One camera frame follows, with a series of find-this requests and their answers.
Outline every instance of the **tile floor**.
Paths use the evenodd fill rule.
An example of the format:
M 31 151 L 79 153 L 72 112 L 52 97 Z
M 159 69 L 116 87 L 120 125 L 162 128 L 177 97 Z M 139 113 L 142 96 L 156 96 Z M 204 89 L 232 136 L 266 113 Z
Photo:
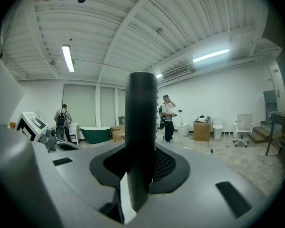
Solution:
M 258 186 L 265 195 L 276 190 L 285 177 L 285 153 L 279 155 L 274 147 L 271 147 L 268 156 L 265 156 L 267 143 L 254 144 L 251 140 L 247 148 L 241 143 L 238 147 L 232 142 L 232 135 L 222 136 L 214 140 L 211 135 L 210 142 L 194 141 L 190 139 L 192 134 L 180 138 L 174 133 L 174 145 L 204 154 L 210 154 L 210 147 L 213 149 L 213 156 L 220 158 L 231 169 L 244 176 L 246 179 Z M 162 132 L 157 132 L 157 141 L 162 141 Z M 94 148 L 111 143 L 107 141 L 98 144 L 89 144 L 81 141 L 79 146 L 85 149 Z

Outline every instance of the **fluorescent light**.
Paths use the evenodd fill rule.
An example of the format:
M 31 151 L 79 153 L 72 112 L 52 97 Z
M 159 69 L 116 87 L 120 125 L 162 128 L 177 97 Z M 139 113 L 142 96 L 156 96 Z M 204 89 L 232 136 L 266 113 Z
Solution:
M 71 73 L 74 73 L 73 60 L 71 58 L 71 50 L 69 45 L 62 46 L 63 55 L 65 56 L 66 65 Z
M 207 59 L 207 58 L 209 58 L 209 57 L 214 57 L 214 56 L 221 55 L 221 54 L 224 54 L 224 53 L 227 53 L 227 52 L 229 52 L 229 49 L 222 50 L 222 51 L 217 51 L 217 52 L 214 52 L 214 53 L 211 53 L 211 54 L 202 56 L 202 57 L 198 57 L 198 58 L 194 59 L 193 62 L 196 63 L 196 62 L 198 62 L 198 61 Z

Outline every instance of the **stairs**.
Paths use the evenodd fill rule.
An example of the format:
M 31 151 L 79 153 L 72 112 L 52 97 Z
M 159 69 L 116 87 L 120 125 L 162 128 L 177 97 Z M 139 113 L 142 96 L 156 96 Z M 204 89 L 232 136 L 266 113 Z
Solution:
M 270 132 L 263 127 L 253 128 L 252 134 L 248 134 L 254 143 L 267 143 L 270 139 Z M 278 138 L 277 134 L 273 134 L 273 139 Z

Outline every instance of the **door handle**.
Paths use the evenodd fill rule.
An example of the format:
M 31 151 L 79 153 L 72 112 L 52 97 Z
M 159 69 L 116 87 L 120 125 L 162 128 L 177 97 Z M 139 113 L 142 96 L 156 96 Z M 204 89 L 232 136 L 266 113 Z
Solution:
M 276 91 L 277 91 L 277 97 L 280 98 L 280 92 L 281 92 L 281 90 L 279 90 L 279 88 L 277 88 Z

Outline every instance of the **white corrugated ceiling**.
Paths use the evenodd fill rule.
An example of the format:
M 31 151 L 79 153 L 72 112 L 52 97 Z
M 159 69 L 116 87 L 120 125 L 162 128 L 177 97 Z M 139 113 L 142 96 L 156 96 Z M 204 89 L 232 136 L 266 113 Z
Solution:
M 267 11 L 263 0 L 23 0 L 2 59 L 17 80 L 117 85 L 131 72 L 165 74 L 223 47 L 231 51 L 226 65 L 259 61 L 280 50 L 262 38 Z M 63 44 L 71 46 L 75 73 Z

